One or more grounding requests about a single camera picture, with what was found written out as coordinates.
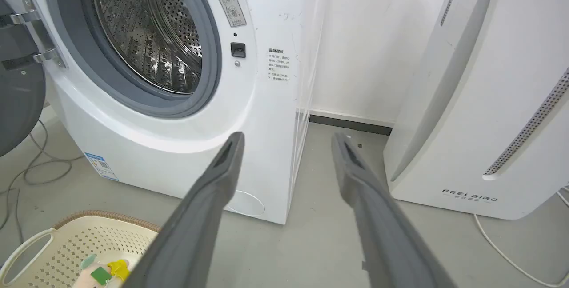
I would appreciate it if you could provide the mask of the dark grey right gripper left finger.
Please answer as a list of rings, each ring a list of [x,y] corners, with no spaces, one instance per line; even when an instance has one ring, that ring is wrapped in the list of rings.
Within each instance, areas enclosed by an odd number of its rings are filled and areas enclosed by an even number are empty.
[[[222,213],[236,193],[244,133],[230,134],[158,232],[124,288],[205,288]]]

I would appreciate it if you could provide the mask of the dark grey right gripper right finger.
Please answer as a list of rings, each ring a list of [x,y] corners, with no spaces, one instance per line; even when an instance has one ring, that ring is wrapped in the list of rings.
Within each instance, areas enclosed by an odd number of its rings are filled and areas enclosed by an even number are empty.
[[[455,288],[389,191],[358,153],[336,132],[331,150],[339,193],[351,207],[372,288]]]

